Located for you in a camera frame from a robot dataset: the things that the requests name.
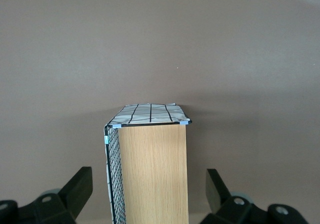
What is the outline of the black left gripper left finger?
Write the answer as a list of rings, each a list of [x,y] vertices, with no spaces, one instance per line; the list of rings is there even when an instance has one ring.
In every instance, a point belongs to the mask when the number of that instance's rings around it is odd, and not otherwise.
[[[2,224],[75,224],[93,192],[91,167],[79,171],[57,192],[45,193],[19,207],[14,200],[0,202]]]

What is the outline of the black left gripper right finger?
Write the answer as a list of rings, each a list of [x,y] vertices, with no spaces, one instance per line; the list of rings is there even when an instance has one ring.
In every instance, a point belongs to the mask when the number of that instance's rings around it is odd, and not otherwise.
[[[203,224],[306,224],[295,208],[272,204],[266,211],[247,198],[233,196],[216,169],[207,169],[205,191],[211,210]]]

